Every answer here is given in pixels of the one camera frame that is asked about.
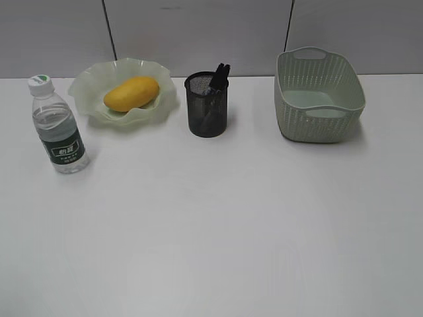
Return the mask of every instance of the wall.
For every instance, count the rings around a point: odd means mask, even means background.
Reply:
[[[296,0],[288,49],[318,46],[361,74],[423,72],[422,0]]]
[[[101,0],[14,0],[0,9],[0,78],[72,77],[113,60]]]
[[[232,75],[273,75],[291,0],[106,0],[118,58],[158,61],[173,76],[229,63]]]
[[[118,58],[150,59],[174,76],[233,66],[273,75],[291,0],[105,0]],[[423,1],[296,0],[288,49],[345,55],[359,73],[423,72]],[[16,0],[0,10],[0,78],[72,77],[114,59],[101,0]]]

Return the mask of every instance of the yellow mango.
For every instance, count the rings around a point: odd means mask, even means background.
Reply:
[[[152,77],[132,77],[104,96],[106,106],[127,112],[145,106],[159,94],[159,84]]]

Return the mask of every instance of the glass bowl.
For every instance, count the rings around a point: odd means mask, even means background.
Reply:
[[[142,108],[116,112],[104,105],[104,95],[135,76],[153,77],[160,86],[159,95]],[[75,99],[78,113],[93,116],[103,123],[128,125],[150,119],[157,109],[170,111],[178,102],[170,71],[154,61],[133,58],[97,63],[79,74],[68,92]]]

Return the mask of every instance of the water bottle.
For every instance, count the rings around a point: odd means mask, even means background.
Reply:
[[[54,92],[51,78],[37,75],[29,78],[32,119],[54,168],[61,173],[78,172],[89,163],[72,111]]]

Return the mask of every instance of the pen holder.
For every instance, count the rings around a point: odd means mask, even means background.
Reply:
[[[213,71],[202,71],[185,80],[188,125],[198,137],[217,137],[226,129],[229,81],[222,91],[206,94],[213,75]]]

